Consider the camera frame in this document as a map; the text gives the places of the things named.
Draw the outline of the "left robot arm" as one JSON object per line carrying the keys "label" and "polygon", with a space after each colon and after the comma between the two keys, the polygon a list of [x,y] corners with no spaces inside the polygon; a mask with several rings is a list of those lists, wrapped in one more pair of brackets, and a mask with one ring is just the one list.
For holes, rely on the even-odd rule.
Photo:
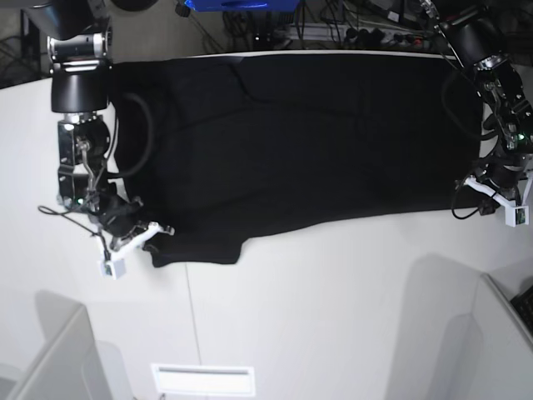
{"label": "left robot arm", "polygon": [[491,109],[484,121],[487,134],[476,138],[496,137],[497,143],[475,168],[477,180],[501,193],[515,191],[532,158],[532,106],[509,59],[504,34],[482,2],[421,1],[420,5],[461,66],[459,74]]}

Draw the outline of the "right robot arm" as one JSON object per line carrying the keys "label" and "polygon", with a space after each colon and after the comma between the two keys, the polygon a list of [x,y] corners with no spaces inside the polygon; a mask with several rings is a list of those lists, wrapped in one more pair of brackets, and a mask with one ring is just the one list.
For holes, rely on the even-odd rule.
{"label": "right robot arm", "polygon": [[139,197],[126,200],[115,180],[138,173],[148,161],[155,123],[147,103],[135,93],[124,99],[138,106],[147,128],[140,159],[123,172],[109,172],[108,160],[115,136],[101,111],[109,105],[108,81],[112,70],[112,22],[103,1],[23,1],[21,9],[47,35],[52,64],[51,108],[62,115],[57,124],[59,167],[58,201],[62,216],[81,213],[103,239],[105,250],[137,246],[158,233],[172,235],[172,227],[142,216]]}

